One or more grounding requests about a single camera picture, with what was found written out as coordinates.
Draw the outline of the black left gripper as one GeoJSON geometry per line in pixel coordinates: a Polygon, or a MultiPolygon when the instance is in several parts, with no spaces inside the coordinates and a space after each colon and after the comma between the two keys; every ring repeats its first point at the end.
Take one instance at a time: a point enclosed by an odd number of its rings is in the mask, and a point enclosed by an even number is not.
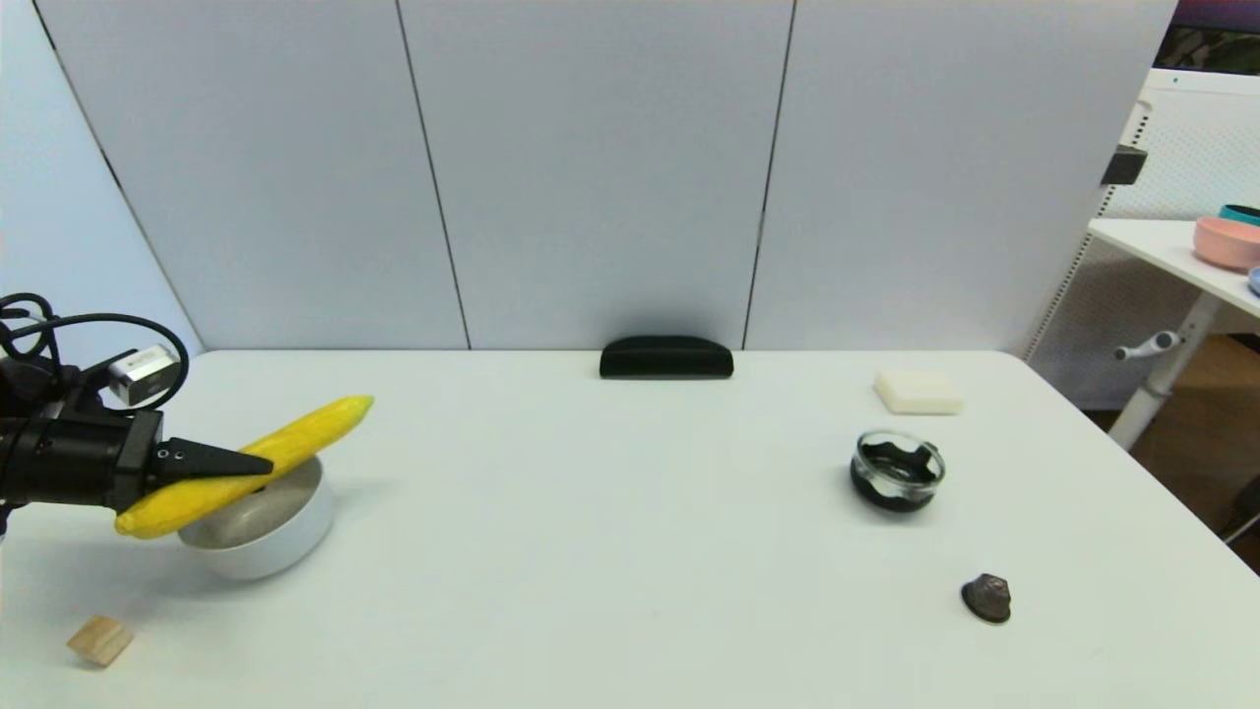
{"type": "Polygon", "coordinates": [[[152,487],[266,476],[272,462],[198,441],[160,441],[163,414],[63,416],[19,421],[19,504],[122,513],[152,487]]]}

